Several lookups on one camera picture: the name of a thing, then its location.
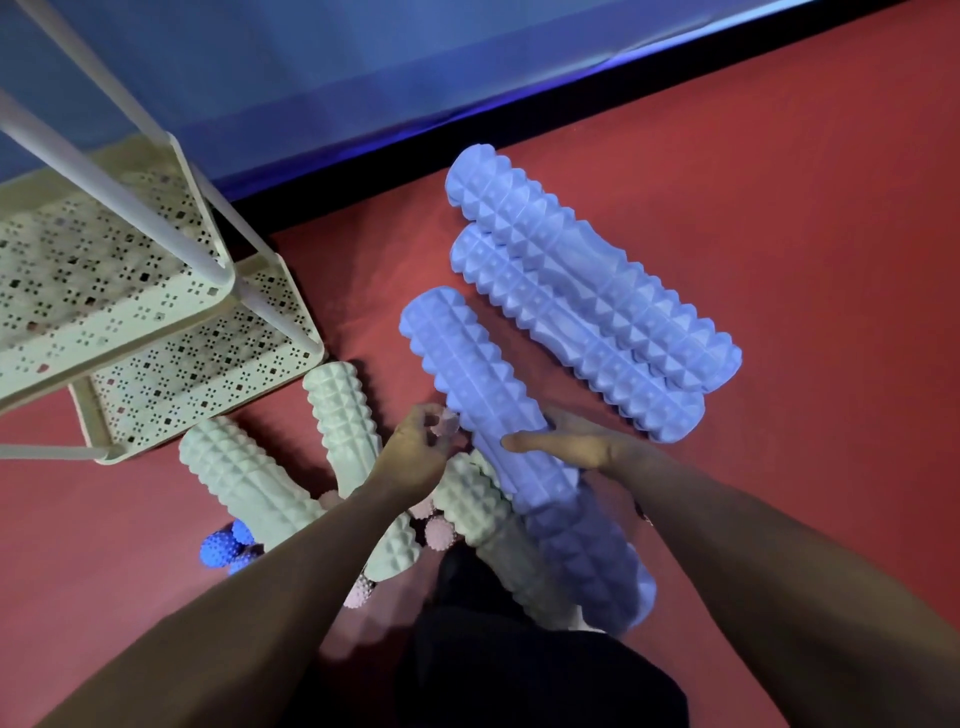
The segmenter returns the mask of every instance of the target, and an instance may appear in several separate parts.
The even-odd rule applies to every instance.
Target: forearm
[[[625,458],[641,504],[717,624],[797,725],[957,717],[956,632],[822,534],[693,469]],[[924,723],[922,719],[915,724]]]
[[[380,485],[161,621],[40,725],[272,725],[403,509]]]

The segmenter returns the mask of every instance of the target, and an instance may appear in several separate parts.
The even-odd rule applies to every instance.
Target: red mat
[[[867,555],[960,625],[958,26],[955,3],[898,6],[506,153],[743,348],[743,369],[671,451]],[[439,399],[396,326],[418,293],[452,285],[533,397],[627,429],[450,272],[465,221],[443,180],[276,237],[330,350],[361,366],[375,417],[389,428]],[[238,419],[304,485],[329,487],[298,384]],[[63,393],[0,420],[0,441],[68,439]],[[219,578],[196,552],[227,517],[175,446],[111,468],[0,467],[0,724],[23,726]],[[628,644],[686,690],[695,726],[782,725],[656,532],[597,485],[660,585]],[[324,654],[354,658],[337,677],[349,692],[389,673],[383,655],[436,563],[338,619]],[[386,652],[354,649],[381,640]]]

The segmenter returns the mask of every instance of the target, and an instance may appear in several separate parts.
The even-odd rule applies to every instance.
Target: hand
[[[429,496],[444,474],[450,437],[438,438],[429,430],[443,412],[441,404],[415,405],[373,464],[367,482],[389,490],[400,510]]]
[[[646,440],[606,429],[559,407],[545,407],[543,414],[553,425],[552,432],[515,432],[505,435],[500,445],[510,452],[543,450],[565,463],[610,477],[630,461],[669,459]]]

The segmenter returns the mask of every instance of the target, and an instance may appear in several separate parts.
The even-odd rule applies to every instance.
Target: blue foam roller
[[[702,394],[668,389],[649,364],[635,361],[596,326],[581,320],[562,297],[540,285],[537,271],[524,271],[520,261],[510,258],[476,223],[454,241],[450,265],[651,440],[675,443],[703,419]]]
[[[423,357],[446,405],[460,413],[461,426],[473,432],[474,446],[496,468],[587,623],[615,635],[644,619],[656,596],[653,577],[592,491],[579,487],[578,471],[545,452],[500,446],[503,435],[546,429],[547,422],[463,296],[446,287],[418,296],[403,309],[400,333]]]
[[[457,157],[446,194],[585,322],[678,389],[712,392],[740,368],[743,352],[729,334],[699,318],[693,305],[629,262],[489,144],[475,144]]]
[[[241,548],[229,530],[216,531],[200,544],[200,561],[206,567],[219,569],[229,564]]]
[[[241,569],[245,569],[254,561],[256,561],[258,558],[260,558],[259,552],[254,551],[250,548],[245,548],[243,551],[240,552],[240,554],[235,556],[233,560],[230,562],[230,568],[227,569],[227,574],[235,574]]]
[[[233,526],[230,527],[230,530],[233,532],[233,538],[235,538],[240,544],[243,544],[244,546],[253,546],[253,544],[256,543],[256,539],[244,522],[234,521]]]

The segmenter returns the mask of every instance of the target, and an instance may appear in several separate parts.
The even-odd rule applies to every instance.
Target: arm
[[[792,725],[960,725],[960,636],[901,583],[645,441],[549,416],[504,447],[623,484]]]
[[[440,481],[415,407],[344,503],[137,640],[40,728],[274,725],[387,526]]]

